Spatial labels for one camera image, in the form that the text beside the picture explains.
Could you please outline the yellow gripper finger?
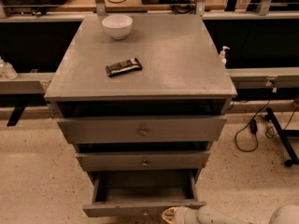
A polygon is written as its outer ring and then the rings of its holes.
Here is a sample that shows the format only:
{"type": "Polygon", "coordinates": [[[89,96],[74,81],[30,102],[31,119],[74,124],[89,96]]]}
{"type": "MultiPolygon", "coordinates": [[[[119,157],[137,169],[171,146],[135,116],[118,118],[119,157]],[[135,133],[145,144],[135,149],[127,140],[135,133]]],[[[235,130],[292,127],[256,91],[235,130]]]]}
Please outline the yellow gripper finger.
{"type": "Polygon", "coordinates": [[[162,212],[162,219],[167,224],[175,224],[175,214],[177,212],[177,207],[169,207],[162,212]]]}

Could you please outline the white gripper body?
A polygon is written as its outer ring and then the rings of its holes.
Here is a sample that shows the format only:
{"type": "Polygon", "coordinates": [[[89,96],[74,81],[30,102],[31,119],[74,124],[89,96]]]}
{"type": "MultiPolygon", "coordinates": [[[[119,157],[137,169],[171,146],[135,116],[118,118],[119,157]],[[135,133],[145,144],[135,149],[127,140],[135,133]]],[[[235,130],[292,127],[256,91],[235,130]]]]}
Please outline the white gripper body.
{"type": "Polygon", "coordinates": [[[198,211],[181,206],[174,214],[174,224],[199,224],[198,211]]]}

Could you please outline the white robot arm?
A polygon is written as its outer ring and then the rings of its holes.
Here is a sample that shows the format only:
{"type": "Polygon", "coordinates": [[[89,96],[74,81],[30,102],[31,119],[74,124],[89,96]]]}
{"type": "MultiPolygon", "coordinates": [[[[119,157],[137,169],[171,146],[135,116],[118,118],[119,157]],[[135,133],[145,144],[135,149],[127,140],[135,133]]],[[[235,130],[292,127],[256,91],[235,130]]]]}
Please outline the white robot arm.
{"type": "Polygon", "coordinates": [[[199,208],[172,206],[163,210],[162,219],[167,224],[299,224],[299,206],[282,205],[265,223],[256,222],[254,217],[250,219],[231,217],[209,205],[199,208]]]}

